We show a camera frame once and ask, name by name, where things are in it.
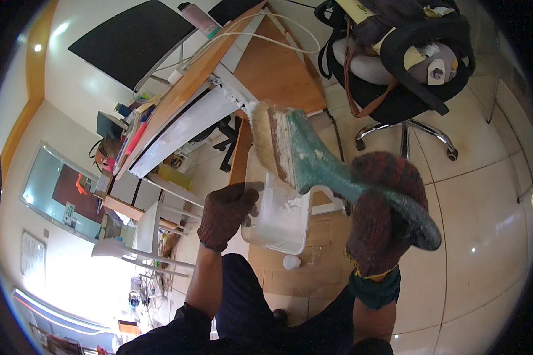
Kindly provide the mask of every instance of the pink water bottle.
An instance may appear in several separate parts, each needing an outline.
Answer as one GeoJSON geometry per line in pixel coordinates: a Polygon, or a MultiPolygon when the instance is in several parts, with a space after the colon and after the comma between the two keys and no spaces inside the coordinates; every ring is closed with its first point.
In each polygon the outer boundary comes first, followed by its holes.
{"type": "Polygon", "coordinates": [[[207,38],[211,39],[219,32],[220,27],[197,5],[184,2],[179,4],[178,10],[186,20],[196,26],[207,38]]]}

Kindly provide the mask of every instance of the person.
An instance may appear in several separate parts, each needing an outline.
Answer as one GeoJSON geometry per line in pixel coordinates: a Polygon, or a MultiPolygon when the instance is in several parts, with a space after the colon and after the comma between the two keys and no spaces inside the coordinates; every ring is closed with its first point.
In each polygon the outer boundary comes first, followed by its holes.
{"type": "MultiPolygon", "coordinates": [[[[386,186],[427,209],[417,169],[392,154],[365,154],[354,177],[386,186]]],[[[249,263],[221,252],[259,198],[243,183],[207,195],[198,235],[199,254],[183,307],[168,325],[121,345],[131,354],[392,354],[401,275],[398,261],[413,231],[386,198],[368,191],[352,214],[346,256],[355,268],[348,285],[320,314],[295,327],[281,326],[266,303],[249,263]],[[209,340],[215,318],[218,340],[209,340]]]]}

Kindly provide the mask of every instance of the shoe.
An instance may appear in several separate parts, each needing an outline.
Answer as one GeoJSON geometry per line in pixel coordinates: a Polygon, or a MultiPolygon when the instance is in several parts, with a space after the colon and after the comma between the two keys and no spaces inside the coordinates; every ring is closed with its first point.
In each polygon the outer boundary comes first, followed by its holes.
{"type": "Polygon", "coordinates": [[[274,320],[276,321],[276,324],[279,327],[288,327],[288,314],[284,309],[275,309],[274,311],[272,311],[272,315],[274,317],[274,320]]]}

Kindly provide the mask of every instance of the green brush handle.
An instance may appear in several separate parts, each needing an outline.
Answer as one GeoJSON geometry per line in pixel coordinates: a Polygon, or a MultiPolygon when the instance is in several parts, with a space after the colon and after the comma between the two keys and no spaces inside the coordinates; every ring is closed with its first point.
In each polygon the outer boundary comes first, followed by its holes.
{"type": "Polygon", "coordinates": [[[387,197],[391,208],[408,224],[419,231],[413,245],[426,250],[441,246],[441,233],[436,223],[412,198],[393,190],[368,183],[354,182],[351,168],[338,160],[322,143],[302,110],[287,116],[290,131],[291,158],[294,166],[294,188],[301,194],[315,185],[325,185],[356,204],[359,196],[369,189],[387,197]]]}

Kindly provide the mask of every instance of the gloved hand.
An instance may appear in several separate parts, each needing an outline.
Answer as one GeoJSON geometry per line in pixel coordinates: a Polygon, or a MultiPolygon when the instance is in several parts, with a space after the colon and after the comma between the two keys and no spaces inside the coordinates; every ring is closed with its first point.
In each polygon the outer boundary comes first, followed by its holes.
{"type": "MultiPolygon", "coordinates": [[[[405,194],[428,211],[420,174],[405,159],[388,152],[375,152],[357,157],[352,161],[352,168],[357,181],[405,194]]],[[[391,209],[387,198],[375,190],[359,197],[352,219],[346,256],[355,264],[356,276],[370,280],[384,276],[396,268],[415,241],[415,232],[391,209]]]]}
{"type": "Polygon", "coordinates": [[[222,252],[227,242],[259,199],[254,188],[245,190],[245,183],[229,185],[207,195],[201,226],[197,230],[200,241],[208,249],[222,252]]]}

